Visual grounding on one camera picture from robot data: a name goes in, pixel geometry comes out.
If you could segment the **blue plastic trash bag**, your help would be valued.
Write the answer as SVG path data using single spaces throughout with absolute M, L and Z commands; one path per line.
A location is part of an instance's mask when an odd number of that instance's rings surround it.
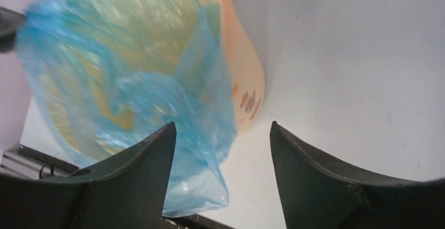
M 85 167 L 173 122 L 163 215 L 225 207 L 237 135 L 218 0 L 37 0 L 16 52 L 59 150 Z

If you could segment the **yellow cartoon trash bin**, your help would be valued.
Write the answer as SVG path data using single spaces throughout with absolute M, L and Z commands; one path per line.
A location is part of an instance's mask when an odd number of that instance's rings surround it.
M 239 20 L 232 0 L 199 0 L 220 5 L 221 40 L 232 75 L 232 101 L 237 131 L 246 131 L 255 121 L 265 97 L 263 66 Z

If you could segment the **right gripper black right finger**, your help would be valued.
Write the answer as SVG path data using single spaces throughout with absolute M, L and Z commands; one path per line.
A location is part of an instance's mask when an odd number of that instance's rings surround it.
M 418 182 L 359 168 L 277 122 L 270 147 L 287 228 L 444 228 L 444 179 Z

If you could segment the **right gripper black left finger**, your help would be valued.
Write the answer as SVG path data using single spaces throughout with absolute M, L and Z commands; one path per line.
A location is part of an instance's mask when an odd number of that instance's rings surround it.
M 1 228 L 159 228 L 176 127 L 68 176 L 1 176 Z

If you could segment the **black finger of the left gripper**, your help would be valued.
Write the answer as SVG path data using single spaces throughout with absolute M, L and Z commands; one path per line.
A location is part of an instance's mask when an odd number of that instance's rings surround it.
M 1 6 L 1 53 L 14 49 L 17 31 L 24 21 L 24 14 Z

